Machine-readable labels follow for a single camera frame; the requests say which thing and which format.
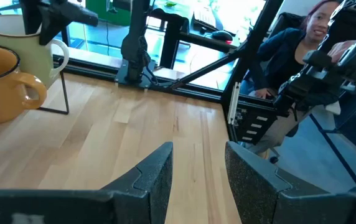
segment desk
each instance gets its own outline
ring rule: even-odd
[[[221,105],[65,78],[69,115],[32,110],[0,124],[0,189],[99,189],[172,141],[166,223],[240,223],[225,170]],[[48,94],[44,106],[63,108],[60,82]]]
[[[237,38],[233,45],[230,45],[204,37],[198,30],[194,29],[192,26],[193,9],[190,5],[178,3],[174,7],[165,7],[165,2],[165,0],[156,0],[151,13],[151,17],[167,21],[160,66],[174,68],[180,40],[222,52],[228,52],[230,49],[239,46]]]

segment black jacket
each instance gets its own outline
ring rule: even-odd
[[[255,83],[255,89],[268,88],[268,79],[273,78],[276,72],[292,57],[305,32],[299,29],[288,28],[269,38],[259,47],[255,60],[249,68],[249,76]],[[265,71],[260,63],[269,61]],[[339,99],[339,87],[332,88],[327,85],[318,85],[312,88],[302,104],[307,106],[329,105]]]

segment cream mug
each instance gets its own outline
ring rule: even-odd
[[[7,47],[21,58],[22,72],[35,75],[49,88],[58,78],[69,60],[68,47],[60,40],[51,40],[46,46],[39,44],[40,32],[26,35],[22,15],[0,16],[0,46]],[[54,68],[51,44],[58,45],[63,51],[63,63]]]

